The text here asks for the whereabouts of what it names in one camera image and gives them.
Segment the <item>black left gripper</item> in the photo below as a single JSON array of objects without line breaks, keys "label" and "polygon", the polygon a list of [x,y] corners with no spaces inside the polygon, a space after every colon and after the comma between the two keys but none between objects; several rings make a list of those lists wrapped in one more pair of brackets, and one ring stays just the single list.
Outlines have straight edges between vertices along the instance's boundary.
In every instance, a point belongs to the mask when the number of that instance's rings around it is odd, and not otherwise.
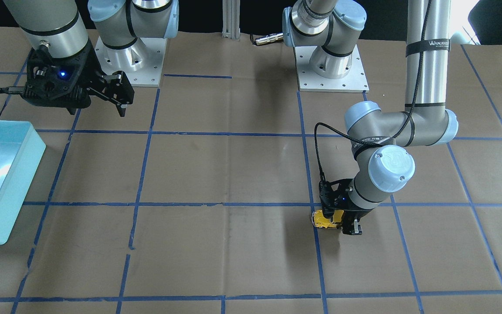
[{"label": "black left gripper", "polygon": [[361,217],[365,216],[372,209],[362,208],[351,200],[350,190],[351,179],[340,179],[336,181],[319,181],[319,199],[321,201],[322,214],[326,219],[332,219],[336,209],[344,212],[341,221],[341,232],[344,235],[361,235]]}]

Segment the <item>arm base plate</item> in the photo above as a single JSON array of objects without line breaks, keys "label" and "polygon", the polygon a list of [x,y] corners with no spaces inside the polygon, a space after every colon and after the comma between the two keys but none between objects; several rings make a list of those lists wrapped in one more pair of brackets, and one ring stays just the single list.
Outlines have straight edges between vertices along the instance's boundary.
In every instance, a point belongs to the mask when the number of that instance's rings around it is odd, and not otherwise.
[{"label": "arm base plate", "polygon": [[357,45],[344,57],[327,54],[320,46],[293,48],[298,74],[298,89],[304,92],[369,92]]},{"label": "arm base plate", "polygon": [[95,52],[106,74],[122,70],[133,87],[157,88],[161,83],[168,41],[167,38],[138,38],[129,48],[114,50],[98,38]]}]

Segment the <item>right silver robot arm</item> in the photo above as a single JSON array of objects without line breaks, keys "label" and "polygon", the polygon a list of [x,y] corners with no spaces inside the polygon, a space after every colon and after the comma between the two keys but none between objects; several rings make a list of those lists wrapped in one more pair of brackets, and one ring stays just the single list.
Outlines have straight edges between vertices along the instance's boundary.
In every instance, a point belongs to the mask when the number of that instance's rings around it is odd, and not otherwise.
[{"label": "right silver robot arm", "polygon": [[90,0],[99,32],[89,38],[73,0],[6,0],[31,44],[22,99],[38,107],[78,109],[91,97],[115,105],[123,117],[134,102],[134,85],[159,84],[165,43],[179,30],[177,0]]}]

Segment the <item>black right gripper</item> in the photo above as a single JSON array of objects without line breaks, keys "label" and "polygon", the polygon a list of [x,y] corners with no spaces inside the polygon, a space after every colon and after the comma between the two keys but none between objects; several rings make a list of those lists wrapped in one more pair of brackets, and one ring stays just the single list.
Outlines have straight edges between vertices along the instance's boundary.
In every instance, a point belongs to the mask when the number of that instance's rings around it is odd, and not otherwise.
[{"label": "black right gripper", "polygon": [[134,100],[126,72],[105,74],[92,44],[66,58],[50,55],[49,44],[32,48],[27,60],[27,81],[22,99],[38,107],[67,109],[71,115],[91,104],[90,96],[113,103],[120,117]]}]

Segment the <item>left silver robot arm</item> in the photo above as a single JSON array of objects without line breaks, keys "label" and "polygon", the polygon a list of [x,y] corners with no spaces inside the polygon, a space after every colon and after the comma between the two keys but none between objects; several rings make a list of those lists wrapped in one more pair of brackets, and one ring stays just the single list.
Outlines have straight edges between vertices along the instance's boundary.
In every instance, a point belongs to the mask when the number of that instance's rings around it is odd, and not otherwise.
[{"label": "left silver robot arm", "polygon": [[[319,165],[319,201],[313,226],[362,233],[360,220],[413,177],[416,165],[407,147],[448,143],[458,133],[458,118],[446,109],[450,51],[448,0],[410,0],[407,4],[406,94],[404,109],[385,113],[373,101],[347,109],[346,132],[359,168],[353,178],[329,181]],[[283,12],[283,41],[313,46],[309,65],[325,79],[347,77],[353,50],[367,19],[354,0],[297,0]]]}]

